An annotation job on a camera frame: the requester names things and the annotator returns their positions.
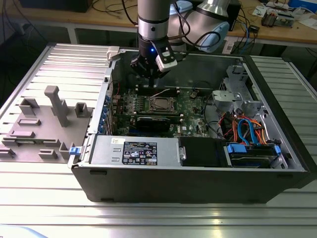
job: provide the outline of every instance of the motherboard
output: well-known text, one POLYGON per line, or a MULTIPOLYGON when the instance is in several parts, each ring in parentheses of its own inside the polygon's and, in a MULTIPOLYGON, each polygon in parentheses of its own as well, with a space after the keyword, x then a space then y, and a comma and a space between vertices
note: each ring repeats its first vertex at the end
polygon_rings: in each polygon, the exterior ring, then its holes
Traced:
POLYGON ((113 134, 150 137, 209 137, 203 117, 205 96, 193 90, 128 89, 114 100, 113 134))

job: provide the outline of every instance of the sticker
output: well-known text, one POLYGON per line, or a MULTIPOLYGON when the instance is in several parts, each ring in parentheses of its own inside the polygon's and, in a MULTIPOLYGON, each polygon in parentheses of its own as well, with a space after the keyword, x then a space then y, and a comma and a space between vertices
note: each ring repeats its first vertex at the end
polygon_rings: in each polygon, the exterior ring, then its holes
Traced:
POLYGON ((124 138, 112 138, 111 139, 111 144, 123 145, 124 142, 125 142, 124 138))
POLYGON ((156 142, 123 142, 122 163, 125 165, 158 165, 156 142))

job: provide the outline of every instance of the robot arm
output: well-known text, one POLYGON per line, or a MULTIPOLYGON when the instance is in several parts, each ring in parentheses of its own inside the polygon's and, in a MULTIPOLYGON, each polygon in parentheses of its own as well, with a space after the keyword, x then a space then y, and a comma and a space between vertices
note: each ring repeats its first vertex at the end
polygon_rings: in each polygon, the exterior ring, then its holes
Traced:
POLYGON ((138 43, 139 55, 131 62, 131 67, 141 76, 150 80, 153 85, 156 78, 163 77, 177 66, 177 55, 172 47, 188 43, 193 45, 202 35, 206 34, 197 48, 206 52, 214 51, 223 41, 228 32, 226 22, 227 7, 230 0, 205 0, 196 10, 184 8, 190 5, 187 1, 177 1, 178 11, 189 23, 182 21, 177 14, 170 16, 170 5, 176 0, 138 0, 138 43))

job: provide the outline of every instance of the gray plastic block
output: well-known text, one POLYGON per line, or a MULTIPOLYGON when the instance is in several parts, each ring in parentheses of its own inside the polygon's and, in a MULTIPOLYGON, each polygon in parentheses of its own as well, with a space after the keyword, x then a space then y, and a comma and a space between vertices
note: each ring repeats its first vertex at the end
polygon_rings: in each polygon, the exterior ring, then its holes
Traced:
POLYGON ((42 159, 56 159, 57 153, 55 152, 55 150, 41 149, 39 152, 39 156, 42 159))
POLYGON ((48 141, 43 141, 43 144, 46 147, 59 147, 60 146, 60 141, 59 139, 56 140, 48 140, 48 141))
POLYGON ((34 98, 24 98, 21 104, 19 105, 24 116, 35 116, 33 108, 39 108, 36 100, 34 98))
POLYGON ((57 86, 47 86, 44 94, 50 99, 52 106, 54 108, 54 112, 59 120, 59 123, 62 127, 68 126, 68 119, 66 113, 63 109, 62 103, 60 102, 58 96, 59 88, 57 86))
MULTIPOLYGON (((64 109, 65 114, 67 115, 68 112, 69 112, 69 108, 68 108, 68 106, 67 106, 67 104, 66 104, 65 99, 62 99, 60 102, 61 102, 61 106, 62 106, 63 109, 64 109)), ((56 116, 55 110, 54 110, 53 107, 51 107, 51 110, 52 110, 53 115, 56 116)))
POLYGON ((78 118, 90 117, 86 103, 76 103, 75 113, 78 118))
POLYGON ((13 130, 9 136, 13 137, 23 137, 23 138, 34 138, 35 133, 32 131, 19 131, 19 130, 13 130))
POLYGON ((19 125, 40 125, 41 121, 39 119, 20 119, 18 121, 19 125))
POLYGON ((13 158, 14 151, 9 148, 0 148, 0 158, 13 158))
MULTIPOLYGON (((74 147, 74 146, 75 146, 75 144, 71 143, 70 148, 74 147)), ((61 156, 63 157, 63 159, 69 160, 69 157, 70 157, 69 149, 66 147, 64 142, 60 145, 59 152, 60 152, 61 156)))
POLYGON ((38 163, 67 163, 68 162, 68 149, 65 150, 63 156, 59 152, 62 142, 66 147, 72 146, 74 143, 77 146, 82 145, 86 130, 90 121, 92 108, 88 108, 89 117, 78 118, 75 112, 75 107, 69 107, 67 118, 69 120, 68 127, 61 127, 57 117, 52 115, 51 106, 40 106, 33 109, 36 117, 26 118, 22 113, 12 126, 12 129, 6 137, 4 137, 3 144, 0 148, 12 148, 15 152, 14 158, 1 158, 0 162, 38 162, 38 163), (21 119, 39 119, 40 126, 20 125, 18 122, 21 119), (13 131, 33 131, 34 138, 28 137, 10 137, 13 131), (38 155, 40 149, 54 149, 56 159, 41 159, 38 155))
POLYGON ((1 143, 5 146, 19 146, 19 144, 15 142, 15 139, 3 139, 1 143))

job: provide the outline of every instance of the circuit board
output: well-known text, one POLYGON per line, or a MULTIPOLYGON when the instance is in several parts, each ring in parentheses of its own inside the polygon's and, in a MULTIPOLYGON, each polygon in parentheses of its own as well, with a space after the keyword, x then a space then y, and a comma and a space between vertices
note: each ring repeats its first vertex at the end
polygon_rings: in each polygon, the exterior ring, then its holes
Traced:
POLYGON ((204 122, 204 97, 190 98, 192 90, 182 89, 177 97, 139 96, 134 90, 121 95, 114 116, 117 119, 116 135, 150 137, 209 137, 204 122), (166 132, 145 133, 133 124, 139 115, 157 116, 175 120, 166 132))

